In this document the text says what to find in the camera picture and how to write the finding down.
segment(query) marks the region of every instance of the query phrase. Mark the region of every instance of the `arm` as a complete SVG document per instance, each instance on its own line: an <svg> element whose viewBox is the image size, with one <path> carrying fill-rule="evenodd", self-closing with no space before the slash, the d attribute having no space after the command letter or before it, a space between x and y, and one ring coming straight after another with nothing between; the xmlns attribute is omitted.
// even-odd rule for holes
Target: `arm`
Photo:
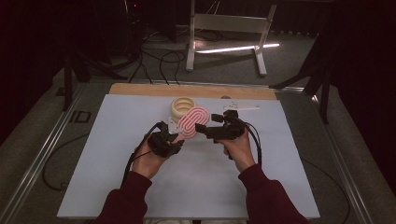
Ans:
<svg viewBox="0 0 396 224"><path fill-rule="evenodd" d="M125 183L120 189L110 191L94 224L143 223L143 217L148 210L145 196L151 186L150 179L157 174L167 158L151 153L147 141L136 152L135 157L132 171L129 172Z"/></svg>
<svg viewBox="0 0 396 224"><path fill-rule="evenodd" d="M238 176L247 188L247 214L252 224L300 224L308 221L297 211L277 180L269 180L251 154L248 130L235 140L218 140L224 154L231 155Z"/></svg>

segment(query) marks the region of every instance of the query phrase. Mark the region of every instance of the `gray carpet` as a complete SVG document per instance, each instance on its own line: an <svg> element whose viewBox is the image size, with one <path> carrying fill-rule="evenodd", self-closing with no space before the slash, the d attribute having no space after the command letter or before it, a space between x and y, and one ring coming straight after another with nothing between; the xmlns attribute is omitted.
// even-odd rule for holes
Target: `gray carpet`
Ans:
<svg viewBox="0 0 396 224"><path fill-rule="evenodd" d="M235 47L235 45L251 45L252 41L257 39L255 35L233 33L224 33L224 35L242 40L205 41L200 44L197 41L198 49L211 49L214 46L228 48ZM185 35L179 36L177 43L169 43L166 40L158 41L162 39L161 36L152 37L145 44L145 51L159 58L167 52L162 49L187 52L187 37ZM183 61L179 66L177 80L182 85L190 82L273 85L297 74L314 41L315 39L311 37L301 35L270 34L267 43L279 43L280 46L264 51L264 60L268 71L266 78L258 75L251 51L244 50L214 55L196 54L194 71L186 72L185 61ZM160 61L147 54L144 54L143 59L150 78L163 80L159 69ZM176 60L177 57L169 55L166 59ZM120 71L120 74L130 77L137 66L137 63L133 64ZM176 69L176 63L163 64L164 75L173 84L175 84L174 72ZM92 73L92 81L83 92L76 107L77 111L91 112L90 121L68 123L57 147L90 131L103 96L108 92L112 83L120 82L96 71L92 71ZM55 77L53 88L37 102L0 148L0 210L5 208L24 172L46 141L57 118L61 116L63 98L54 95L57 89L62 87L62 75L61 72ZM132 82L149 83L142 67ZM305 83L306 79L294 83L293 86L303 87ZM326 138L321 120L309 97L300 93L284 91L278 92L276 96L284 106L290 129L303 159L303 165L321 214L321 218L311 220L311 223L362 223L350 204L348 212L342 178L332 159L329 140ZM395 223L395 197L379 173L359 131L340 101L336 88L331 88L329 122L328 128L332 130L335 142L358 185L373 223ZM60 148L51 157L46 172L46 177L51 185L59 188L61 183L70 180L85 141L86 137L81 137ZM63 192L46 187L39 177L12 223L84 223L84 220L56 217L63 196Z"/></svg>

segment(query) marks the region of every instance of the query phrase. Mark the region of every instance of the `red sweater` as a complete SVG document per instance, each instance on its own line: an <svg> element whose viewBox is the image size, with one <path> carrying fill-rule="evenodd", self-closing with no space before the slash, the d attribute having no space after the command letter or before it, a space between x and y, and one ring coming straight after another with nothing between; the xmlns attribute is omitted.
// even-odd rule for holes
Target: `red sweater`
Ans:
<svg viewBox="0 0 396 224"><path fill-rule="evenodd" d="M247 213L251 224L309 223L294 207L279 181L269 180L258 164L238 177L247 188ZM143 223L148 210L145 195L150 186L149 179L130 172L125 184L108 194L101 214L93 223Z"/></svg>

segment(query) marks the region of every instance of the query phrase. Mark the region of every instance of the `white table surface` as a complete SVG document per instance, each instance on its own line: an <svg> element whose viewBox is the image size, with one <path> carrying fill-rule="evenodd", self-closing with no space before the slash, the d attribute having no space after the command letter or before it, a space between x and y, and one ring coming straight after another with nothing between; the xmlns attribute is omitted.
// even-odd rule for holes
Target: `white table surface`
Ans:
<svg viewBox="0 0 396 224"><path fill-rule="evenodd" d="M97 217L107 194L120 187L125 165L143 135L170 116L176 97L107 95L69 184L58 217ZM210 113L222 114L232 100L194 98ZM239 111L262 140L262 169L279 180L303 216L319 217L304 167L283 108L277 100L233 100L259 105ZM220 126L210 121L207 126ZM256 147L252 144L257 161ZM188 139L152 178L146 218L247 219L246 190L233 161L201 133Z"/></svg>

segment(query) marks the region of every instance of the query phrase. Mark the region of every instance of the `person's right hand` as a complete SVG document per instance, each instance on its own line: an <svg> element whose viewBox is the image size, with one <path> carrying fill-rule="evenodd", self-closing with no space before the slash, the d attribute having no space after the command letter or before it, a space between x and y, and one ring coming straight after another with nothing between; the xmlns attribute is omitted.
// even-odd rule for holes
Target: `person's right hand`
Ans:
<svg viewBox="0 0 396 224"><path fill-rule="evenodd" d="M235 161L236 168L239 172L245 171L248 167L256 162L253 159L250 149L250 141L248 139L248 129L234 140L216 140L224 145L224 154L231 155Z"/></svg>

